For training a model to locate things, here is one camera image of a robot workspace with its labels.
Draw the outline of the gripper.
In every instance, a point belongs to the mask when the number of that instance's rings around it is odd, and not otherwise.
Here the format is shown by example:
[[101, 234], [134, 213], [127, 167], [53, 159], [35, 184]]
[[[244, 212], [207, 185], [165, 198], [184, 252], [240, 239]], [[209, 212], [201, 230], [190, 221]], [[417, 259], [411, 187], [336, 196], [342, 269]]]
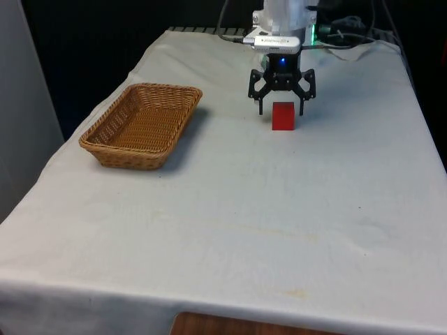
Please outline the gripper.
[[[300, 70], [300, 54], [268, 54], [268, 63], [264, 72], [253, 69], [250, 74], [248, 97], [258, 103], [258, 113], [263, 115], [263, 99], [272, 90], [292, 90], [300, 98], [299, 115], [304, 114], [305, 101], [316, 97], [316, 78], [314, 69]], [[256, 83], [264, 80], [257, 89]], [[300, 81], [304, 80], [308, 89]]]

